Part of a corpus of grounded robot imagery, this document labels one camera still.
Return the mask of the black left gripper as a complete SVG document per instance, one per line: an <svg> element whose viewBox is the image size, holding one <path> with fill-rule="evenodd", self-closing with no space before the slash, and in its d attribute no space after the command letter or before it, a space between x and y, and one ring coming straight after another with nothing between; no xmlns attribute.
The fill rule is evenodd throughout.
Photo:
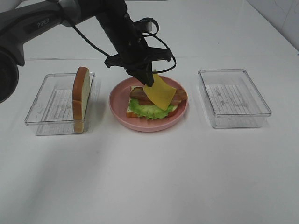
<svg viewBox="0 0 299 224"><path fill-rule="evenodd" d="M143 85L152 87L154 84L152 62L162 60L169 62L172 56L173 54L168 48L133 47L114 56L108 56L105 65L108 68L118 66L125 68L127 71L133 71L134 77Z"/></svg>

